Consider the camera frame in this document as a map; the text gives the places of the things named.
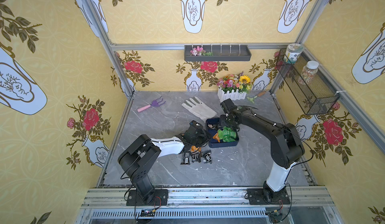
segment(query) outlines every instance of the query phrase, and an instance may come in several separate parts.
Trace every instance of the white cable clip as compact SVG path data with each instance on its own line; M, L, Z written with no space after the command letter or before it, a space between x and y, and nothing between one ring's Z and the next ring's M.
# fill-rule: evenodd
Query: white cable clip
M337 95L337 94L340 93L340 92L347 92L347 91L346 91L346 90L336 91L336 94L335 94L335 95Z

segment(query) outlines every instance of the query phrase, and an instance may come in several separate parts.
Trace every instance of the sunflower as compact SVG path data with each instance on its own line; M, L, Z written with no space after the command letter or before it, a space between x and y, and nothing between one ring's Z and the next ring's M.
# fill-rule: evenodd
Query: sunflower
M243 84L246 84L246 83L249 83L250 82L250 78L246 75L242 75L240 78L239 78L239 82L243 83Z

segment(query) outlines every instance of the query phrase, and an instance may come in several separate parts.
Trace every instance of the wire mesh basket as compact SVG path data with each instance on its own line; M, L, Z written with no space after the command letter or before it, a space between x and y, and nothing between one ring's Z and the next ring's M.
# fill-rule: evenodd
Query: wire mesh basket
M280 59L285 53L286 49L281 49ZM326 114L339 99L339 93L320 71L309 84L303 80L300 73L308 61L310 59L301 53L295 64L282 61L277 69L306 115Z

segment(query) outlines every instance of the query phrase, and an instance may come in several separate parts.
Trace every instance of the artificial flower bunch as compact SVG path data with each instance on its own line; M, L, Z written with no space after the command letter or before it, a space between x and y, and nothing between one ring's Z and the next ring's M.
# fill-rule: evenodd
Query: artificial flower bunch
M220 87L224 92L231 92L232 90L239 90L241 92L247 92L251 89L250 78L247 75L241 74L230 74L225 77L221 77L217 86Z

